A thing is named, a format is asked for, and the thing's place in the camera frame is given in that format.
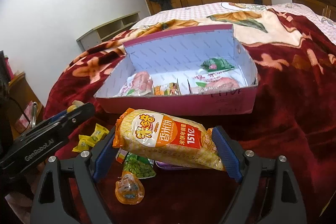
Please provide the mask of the orange jelly cup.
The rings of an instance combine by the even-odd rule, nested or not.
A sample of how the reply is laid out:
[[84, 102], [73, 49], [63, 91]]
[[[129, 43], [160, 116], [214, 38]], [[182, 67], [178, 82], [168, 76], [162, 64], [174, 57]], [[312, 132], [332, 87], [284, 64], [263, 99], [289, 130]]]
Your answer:
[[116, 181], [115, 195], [118, 201], [126, 205], [139, 204], [145, 195], [143, 184], [129, 171], [123, 171], [121, 179]]

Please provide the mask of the purple plastic tin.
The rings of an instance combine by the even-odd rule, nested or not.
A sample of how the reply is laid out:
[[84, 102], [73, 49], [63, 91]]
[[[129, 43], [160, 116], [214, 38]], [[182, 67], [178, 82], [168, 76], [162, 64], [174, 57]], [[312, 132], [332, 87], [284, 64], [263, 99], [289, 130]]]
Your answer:
[[163, 169], [163, 170], [188, 170], [188, 169], [191, 169], [190, 167], [167, 164], [167, 163], [161, 162], [161, 161], [155, 161], [155, 164], [158, 168]]

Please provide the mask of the orange rice cracker packet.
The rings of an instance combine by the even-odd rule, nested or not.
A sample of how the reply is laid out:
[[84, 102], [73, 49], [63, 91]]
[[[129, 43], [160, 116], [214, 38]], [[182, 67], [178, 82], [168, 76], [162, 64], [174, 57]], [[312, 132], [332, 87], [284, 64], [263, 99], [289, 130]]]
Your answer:
[[166, 164], [225, 170], [211, 128], [151, 110], [128, 108], [116, 122], [113, 147]]

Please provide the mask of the small peach jelly pouch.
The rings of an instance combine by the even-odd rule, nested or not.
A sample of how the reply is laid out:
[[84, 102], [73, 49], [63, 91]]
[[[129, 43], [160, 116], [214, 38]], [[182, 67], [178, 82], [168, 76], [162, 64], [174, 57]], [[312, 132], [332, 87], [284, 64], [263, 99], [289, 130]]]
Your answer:
[[231, 77], [190, 77], [187, 80], [191, 94], [225, 93], [240, 88], [239, 82]]

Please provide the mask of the large peach jelly pouch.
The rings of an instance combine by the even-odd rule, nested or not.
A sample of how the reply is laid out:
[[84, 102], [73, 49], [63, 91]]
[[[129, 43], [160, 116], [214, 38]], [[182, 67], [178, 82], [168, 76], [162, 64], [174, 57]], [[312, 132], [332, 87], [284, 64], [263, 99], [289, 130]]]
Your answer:
[[141, 97], [152, 93], [153, 80], [147, 71], [141, 71], [127, 78], [118, 97]]

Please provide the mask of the burger gummy candy packet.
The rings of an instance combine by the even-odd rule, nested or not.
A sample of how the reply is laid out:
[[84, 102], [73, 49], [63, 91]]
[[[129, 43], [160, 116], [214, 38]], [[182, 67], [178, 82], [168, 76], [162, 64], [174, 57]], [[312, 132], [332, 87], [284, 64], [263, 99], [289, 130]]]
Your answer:
[[153, 87], [155, 96], [180, 96], [181, 91], [178, 83], [161, 84]]

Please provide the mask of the green pea snack packet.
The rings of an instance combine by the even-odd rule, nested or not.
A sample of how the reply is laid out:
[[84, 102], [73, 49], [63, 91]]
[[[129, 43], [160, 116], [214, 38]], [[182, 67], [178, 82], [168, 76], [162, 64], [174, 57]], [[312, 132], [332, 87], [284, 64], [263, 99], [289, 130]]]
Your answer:
[[207, 73], [219, 72], [219, 71], [230, 71], [236, 67], [229, 63], [226, 59], [222, 57], [213, 57], [205, 60], [201, 64], [201, 69], [205, 70]]

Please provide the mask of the yellow candy wrapper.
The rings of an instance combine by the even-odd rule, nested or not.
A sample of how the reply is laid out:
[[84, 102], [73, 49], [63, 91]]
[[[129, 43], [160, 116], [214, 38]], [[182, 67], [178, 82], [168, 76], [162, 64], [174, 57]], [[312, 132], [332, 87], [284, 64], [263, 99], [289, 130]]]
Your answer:
[[100, 124], [96, 124], [94, 132], [90, 136], [92, 143], [97, 143], [109, 133], [109, 130]]

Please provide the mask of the metal clip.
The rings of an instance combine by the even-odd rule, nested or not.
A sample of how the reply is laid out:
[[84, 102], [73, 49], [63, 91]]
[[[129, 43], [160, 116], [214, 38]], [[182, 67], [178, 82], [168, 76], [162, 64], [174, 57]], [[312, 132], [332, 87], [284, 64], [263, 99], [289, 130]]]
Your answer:
[[36, 102], [33, 102], [31, 109], [30, 128], [34, 128], [36, 126], [37, 111], [38, 111], [38, 104]]

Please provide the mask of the pink cardboard box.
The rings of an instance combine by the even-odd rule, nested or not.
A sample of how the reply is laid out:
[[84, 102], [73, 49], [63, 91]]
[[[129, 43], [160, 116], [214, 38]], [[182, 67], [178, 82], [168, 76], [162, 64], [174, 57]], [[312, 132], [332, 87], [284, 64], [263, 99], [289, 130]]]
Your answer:
[[[176, 116], [238, 115], [253, 110], [258, 87], [257, 68], [234, 36], [232, 24], [187, 27], [131, 39], [126, 55], [114, 67], [95, 98], [106, 112], [121, 114], [128, 108], [149, 109]], [[201, 64], [222, 57], [236, 68], [207, 73]], [[118, 97], [127, 78], [147, 71], [153, 87], [178, 83], [180, 96]], [[240, 88], [214, 94], [191, 94], [188, 78], [231, 77]]]

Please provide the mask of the low white shelf unit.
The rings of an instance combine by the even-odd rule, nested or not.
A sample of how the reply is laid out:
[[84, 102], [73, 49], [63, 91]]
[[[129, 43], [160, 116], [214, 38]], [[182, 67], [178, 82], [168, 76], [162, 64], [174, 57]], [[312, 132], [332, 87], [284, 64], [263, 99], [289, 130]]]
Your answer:
[[82, 51], [106, 42], [116, 35], [131, 29], [139, 21], [139, 11], [108, 21], [92, 28], [76, 41]]

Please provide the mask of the red floral blanket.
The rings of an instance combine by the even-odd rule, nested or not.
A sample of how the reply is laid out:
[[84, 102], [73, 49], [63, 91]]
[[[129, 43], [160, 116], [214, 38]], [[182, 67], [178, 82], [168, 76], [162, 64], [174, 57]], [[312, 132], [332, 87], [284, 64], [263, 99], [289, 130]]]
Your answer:
[[44, 117], [50, 118], [74, 100], [95, 105], [96, 114], [70, 135], [57, 155], [72, 157], [79, 134], [95, 123], [114, 125], [94, 94], [125, 51], [130, 39], [184, 27], [231, 23], [254, 60], [259, 86], [247, 115], [200, 117], [204, 126], [222, 122], [244, 148], [261, 156], [288, 156], [298, 181], [309, 223], [335, 223], [335, 43], [304, 16], [274, 9], [210, 15], [124, 32], [76, 57], [52, 87]]

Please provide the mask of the black bag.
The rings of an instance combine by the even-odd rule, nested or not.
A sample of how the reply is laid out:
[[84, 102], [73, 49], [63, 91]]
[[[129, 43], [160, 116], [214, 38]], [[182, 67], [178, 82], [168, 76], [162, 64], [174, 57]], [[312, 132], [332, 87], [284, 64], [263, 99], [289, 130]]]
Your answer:
[[253, 0], [253, 3], [256, 5], [263, 5], [263, 0]]

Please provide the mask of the pink checked bedsheet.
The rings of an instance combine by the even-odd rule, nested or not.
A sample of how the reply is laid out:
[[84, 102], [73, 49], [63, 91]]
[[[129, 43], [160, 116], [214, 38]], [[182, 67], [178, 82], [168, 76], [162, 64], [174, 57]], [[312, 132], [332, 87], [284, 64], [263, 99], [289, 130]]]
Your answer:
[[292, 14], [306, 17], [308, 20], [314, 23], [330, 39], [332, 43], [335, 43], [335, 21], [316, 14], [306, 5], [296, 3], [283, 3], [267, 6], [246, 3], [217, 2], [205, 5], [183, 7], [161, 11], [155, 15], [145, 17], [136, 23], [132, 29], [134, 30], [143, 27], [146, 28], [157, 23], [168, 22], [172, 19], [194, 20], [215, 14], [226, 14], [240, 11], [253, 11], [260, 13], [270, 9], [274, 9], [276, 12], [281, 12], [287, 15]]

